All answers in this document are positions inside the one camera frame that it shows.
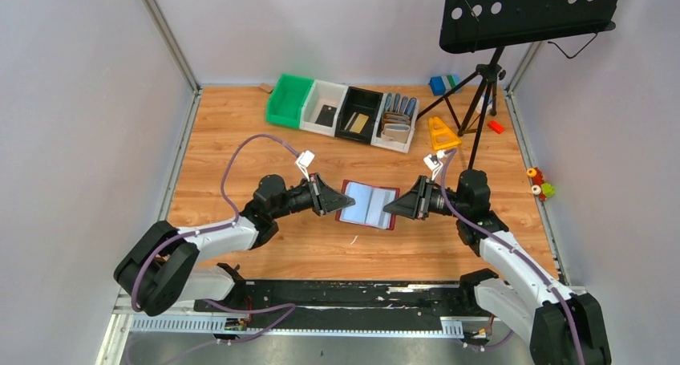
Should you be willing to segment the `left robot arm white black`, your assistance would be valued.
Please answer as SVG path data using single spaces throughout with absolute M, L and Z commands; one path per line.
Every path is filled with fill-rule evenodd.
M 198 263 L 263 246 L 278 232 L 281 217 L 308 209 L 324 216 L 354 203 L 317 173 L 292 187 L 281 176 L 268 175 L 252 200 L 227 221 L 201 227 L 157 221 L 117 265 L 113 278 L 130 295 L 133 309 L 150 317 L 188 300 L 210 299 L 224 310 L 239 310 L 245 303 L 244 279 L 227 265 L 200 268 Z

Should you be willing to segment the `black credit card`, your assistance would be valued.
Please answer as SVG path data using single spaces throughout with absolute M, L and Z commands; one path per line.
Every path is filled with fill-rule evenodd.
M 332 128 L 334 125 L 336 113 L 337 113 L 336 107 L 324 104 L 321 107 L 314 123 L 321 126 Z

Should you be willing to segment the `gold credit card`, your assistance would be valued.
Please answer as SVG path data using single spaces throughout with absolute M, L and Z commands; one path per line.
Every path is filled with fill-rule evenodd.
M 352 133 L 361 133 L 364 127 L 366 126 L 366 123 L 368 122 L 369 116 L 366 114 L 363 114 L 361 112 L 354 112 L 351 116 L 350 119 L 348 120 L 347 124 L 344 127 L 344 130 L 346 132 L 352 132 Z

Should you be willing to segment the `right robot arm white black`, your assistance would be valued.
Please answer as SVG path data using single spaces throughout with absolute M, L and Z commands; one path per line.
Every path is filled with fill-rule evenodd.
M 490 197 L 486 173 L 467 169 L 454 190 L 420 176 L 383 209 L 416 220 L 432 213 L 455 217 L 461 241 L 492 266 L 461 277 L 466 286 L 457 294 L 459 307 L 500 318 L 528 345 L 535 364 L 610 364 L 599 301 L 542 268 L 492 211 Z

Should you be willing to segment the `red leather card holder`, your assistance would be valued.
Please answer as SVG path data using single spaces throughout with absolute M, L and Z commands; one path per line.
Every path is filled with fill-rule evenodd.
M 399 196 L 398 188 L 344 180 L 342 193 L 354 199 L 354 204 L 340 210 L 335 216 L 336 221 L 381 230 L 394 229 L 396 216 L 383 208 Z

